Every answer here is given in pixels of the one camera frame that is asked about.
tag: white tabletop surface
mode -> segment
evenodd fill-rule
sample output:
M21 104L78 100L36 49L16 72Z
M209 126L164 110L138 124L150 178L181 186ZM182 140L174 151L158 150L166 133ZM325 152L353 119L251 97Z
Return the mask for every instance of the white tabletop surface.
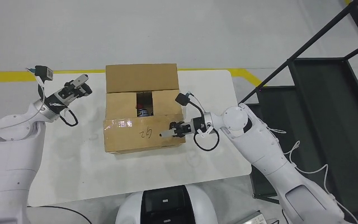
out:
M45 86L46 95L79 74L59 74ZM220 133L218 147L205 152L197 148L192 136L177 148L166 148L125 155L104 152L102 122L105 118L105 75L88 74L93 94L76 100L70 108L79 124L68 127L60 120L47 124L43 160L30 188L29 205L44 206L124 194L167 186L248 175L251 166ZM182 92L191 91L205 110L221 114L237 104L232 78L225 70L179 71ZM199 112L191 106L186 121ZM211 136L203 147L215 144Z

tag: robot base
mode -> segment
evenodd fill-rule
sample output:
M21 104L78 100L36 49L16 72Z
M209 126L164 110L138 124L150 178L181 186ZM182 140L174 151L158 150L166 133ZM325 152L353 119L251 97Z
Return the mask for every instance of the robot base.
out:
M195 185L131 194L119 208L116 224L218 224L208 195Z

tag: yellow floor line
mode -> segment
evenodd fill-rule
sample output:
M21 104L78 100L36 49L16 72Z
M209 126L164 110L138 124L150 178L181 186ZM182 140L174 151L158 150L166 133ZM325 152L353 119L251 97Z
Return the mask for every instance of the yellow floor line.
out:
M244 68L179 68L178 71L202 71L202 70L228 70L232 77L242 77L254 86L258 86L261 80ZM104 69L96 70L63 70L54 71L55 74L76 74L76 73L105 73ZM29 72L0 72L0 82L31 82L36 81Z

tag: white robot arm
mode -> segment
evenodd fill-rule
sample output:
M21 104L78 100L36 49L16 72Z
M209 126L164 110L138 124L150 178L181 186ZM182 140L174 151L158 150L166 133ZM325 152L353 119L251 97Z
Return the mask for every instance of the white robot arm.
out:
M35 68L35 75L42 82L52 80L52 71L47 67ZM0 223L30 223L26 215L27 198L41 164L45 122L57 120L73 100L91 94L85 84L87 80L88 76L83 74L48 98L30 104L26 114L0 119ZM42 91L39 86L40 96L44 96Z
M194 104L189 94L179 94L176 101L183 106ZM238 151L260 170L275 188L280 205L292 223L347 223L344 214L332 194L327 194L315 182L305 178L284 156L279 140L267 125L254 115L245 104L228 108L217 116L203 113L189 123L172 123L162 137L185 134L213 133L221 129ZM233 133L242 130L251 121L251 128L240 136Z

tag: open cardboard box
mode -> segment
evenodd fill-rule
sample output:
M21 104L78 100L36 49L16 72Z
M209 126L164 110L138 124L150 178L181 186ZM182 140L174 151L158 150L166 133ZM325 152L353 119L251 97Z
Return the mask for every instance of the open cardboard box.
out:
M105 151L130 153L176 147L185 138L161 138L170 122L183 121L176 64L106 66ZM152 116L137 117L137 105Z

